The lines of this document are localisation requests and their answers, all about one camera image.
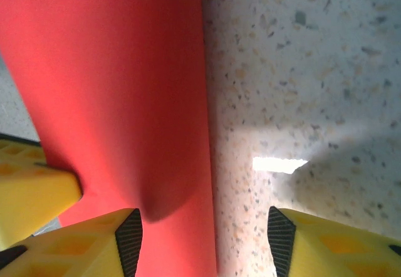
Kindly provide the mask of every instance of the red cylindrical bollard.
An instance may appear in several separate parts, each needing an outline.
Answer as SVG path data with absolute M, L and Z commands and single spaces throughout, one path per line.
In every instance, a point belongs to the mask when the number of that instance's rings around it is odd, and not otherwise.
M 216 276 L 201 0 L 1 0 L 0 17 L 48 163 L 83 185 L 62 224 L 139 207 L 138 276 Z

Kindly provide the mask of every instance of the black ribbed pad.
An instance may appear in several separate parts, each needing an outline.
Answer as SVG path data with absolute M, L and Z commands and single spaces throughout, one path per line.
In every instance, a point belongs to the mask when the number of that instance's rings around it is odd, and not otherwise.
M 268 240 L 277 277 L 288 277 L 296 226 L 274 206 L 269 209 Z
M 139 209 L 134 209 L 115 231 L 124 277 L 133 277 L 137 272 L 142 236 L 140 212 Z
M 28 249 L 26 246 L 15 246 L 8 248 L 7 250 L 0 251 L 0 269 L 3 269 L 9 263 L 12 263 L 27 250 Z

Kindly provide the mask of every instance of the red pole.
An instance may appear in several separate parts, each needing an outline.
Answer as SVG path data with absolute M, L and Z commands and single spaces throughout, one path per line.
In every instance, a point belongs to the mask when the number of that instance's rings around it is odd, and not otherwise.
M 216 276 L 201 0 L 1 0 L 0 17 L 48 163 L 83 185 L 62 224 L 139 207 L 137 276 Z

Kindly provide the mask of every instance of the speckled floor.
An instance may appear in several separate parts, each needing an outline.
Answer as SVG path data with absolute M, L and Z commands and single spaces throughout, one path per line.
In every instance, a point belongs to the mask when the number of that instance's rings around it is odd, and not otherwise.
M 401 0 L 203 5 L 221 277 L 275 276 L 272 205 L 401 239 Z M 0 118 L 36 138 L 4 68 Z

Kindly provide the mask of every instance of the white floor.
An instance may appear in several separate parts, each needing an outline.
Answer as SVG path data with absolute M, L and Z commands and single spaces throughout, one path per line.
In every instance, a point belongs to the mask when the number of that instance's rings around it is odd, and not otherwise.
M 221 276 L 275 276 L 272 205 L 401 239 L 400 13 L 401 0 L 204 0 Z M 37 139 L 4 68 L 0 132 Z M 283 159 L 308 163 L 284 173 Z

